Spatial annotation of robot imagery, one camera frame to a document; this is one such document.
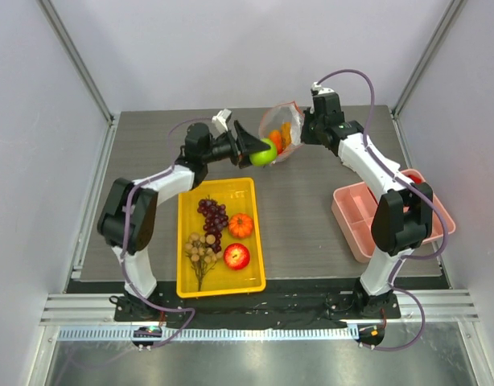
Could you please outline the tan fake longan bunch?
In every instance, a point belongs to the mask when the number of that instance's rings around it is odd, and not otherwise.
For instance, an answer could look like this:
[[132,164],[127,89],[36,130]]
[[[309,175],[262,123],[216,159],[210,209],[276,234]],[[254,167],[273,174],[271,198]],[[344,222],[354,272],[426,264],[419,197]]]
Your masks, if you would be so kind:
[[220,233],[199,234],[193,232],[183,246],[185,256],[196,276],[197,290],[201,291],[207,274],[214,270],[215,265],[223,258]]

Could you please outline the red fake fruit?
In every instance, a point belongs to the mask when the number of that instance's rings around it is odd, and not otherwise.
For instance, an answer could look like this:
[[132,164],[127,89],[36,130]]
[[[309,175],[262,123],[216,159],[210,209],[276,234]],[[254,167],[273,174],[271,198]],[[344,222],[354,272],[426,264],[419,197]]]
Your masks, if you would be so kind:
[[230,269],[240,270],[250,263],[250,252],[243,244],[233,243],[224,250],[223,258]]

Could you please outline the clear zip top bag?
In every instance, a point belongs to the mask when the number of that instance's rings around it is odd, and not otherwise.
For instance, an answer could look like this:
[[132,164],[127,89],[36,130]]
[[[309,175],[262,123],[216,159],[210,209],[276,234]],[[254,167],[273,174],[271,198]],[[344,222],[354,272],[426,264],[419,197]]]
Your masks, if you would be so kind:
[[294,101],[276,105],[264,113],[258,135],[276,146],[278,155],[272,165],[283,162],[303,145],[300,138],[303,123],[303,111]]

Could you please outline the orange fake pumpkin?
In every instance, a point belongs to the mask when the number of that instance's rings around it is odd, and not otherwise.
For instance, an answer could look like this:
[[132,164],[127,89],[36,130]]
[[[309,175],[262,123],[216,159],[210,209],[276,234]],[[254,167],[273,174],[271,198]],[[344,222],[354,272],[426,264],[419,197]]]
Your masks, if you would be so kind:
[[251,236],[254,230],[253,218],[244,213],[233,215],[228,221],[228,232],[237,239]]

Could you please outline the purple fake grapes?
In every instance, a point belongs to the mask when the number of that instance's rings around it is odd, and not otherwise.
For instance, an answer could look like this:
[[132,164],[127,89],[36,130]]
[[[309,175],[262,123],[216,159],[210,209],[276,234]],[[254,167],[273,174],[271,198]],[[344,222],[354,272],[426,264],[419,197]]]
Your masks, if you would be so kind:
[[226,205],[206,197],[199,201],[197,211],[204,217],[205,242],[214,253],[220,252],[222,233],[228,227],[229,220]]

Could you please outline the green fake apple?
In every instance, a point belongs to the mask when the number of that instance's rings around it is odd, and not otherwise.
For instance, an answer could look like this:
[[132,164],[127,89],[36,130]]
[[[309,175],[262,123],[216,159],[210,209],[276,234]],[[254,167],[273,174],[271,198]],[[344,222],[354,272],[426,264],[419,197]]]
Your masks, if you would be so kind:
[[263,138],[262,141],[269,146],[269,149],[249,156],[249,160],[253,166],[266,166],[272,164],[278,156],[277,147],[270,139]]

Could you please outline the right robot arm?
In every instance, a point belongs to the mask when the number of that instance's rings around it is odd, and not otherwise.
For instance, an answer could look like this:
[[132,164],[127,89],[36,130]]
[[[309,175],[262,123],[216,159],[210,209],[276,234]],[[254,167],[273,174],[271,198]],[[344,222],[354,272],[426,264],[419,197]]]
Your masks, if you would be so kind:
[[377,199],[371,225],[375,243],[366,270],[346,298],[327,297],[331,317],[378,318],[391,304],[393,281],[404,260],[430,236],[432,188],[406,178],[399,165],[372,144],[357,121],[346,121],[340,98],[330,88],[312,91],[312,106],[304,112],[301,140],[329,149],[365,182]]

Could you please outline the red fake chili pepper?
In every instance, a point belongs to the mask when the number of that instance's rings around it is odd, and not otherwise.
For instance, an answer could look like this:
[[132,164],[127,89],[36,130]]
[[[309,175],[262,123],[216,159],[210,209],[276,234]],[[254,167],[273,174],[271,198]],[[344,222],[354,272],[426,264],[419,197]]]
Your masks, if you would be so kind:
[[272,130],[268,135],[268,139],[275,145],[278,154],[284,151],[282,133],[279,130]]

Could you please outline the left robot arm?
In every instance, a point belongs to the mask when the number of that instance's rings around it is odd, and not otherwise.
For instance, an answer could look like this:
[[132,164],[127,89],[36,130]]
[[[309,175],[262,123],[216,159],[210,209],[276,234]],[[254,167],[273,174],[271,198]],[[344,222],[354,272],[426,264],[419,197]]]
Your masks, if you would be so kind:
[[228,125],[219,117],[184,121],[184,143],[166,170],[144,179],[116,179],[97,221],[97,231],[117,256],[125,280],[117,305],[142,320],[168,312],[162,305],[148,253],[158,205],[196,189],[206,179],[209,164],[229,160],[242,169],[251,166],[251,155],[270,149],[239,121],[233,123],[233,130],[225,129],[218,136],[212,135],[210,123]]

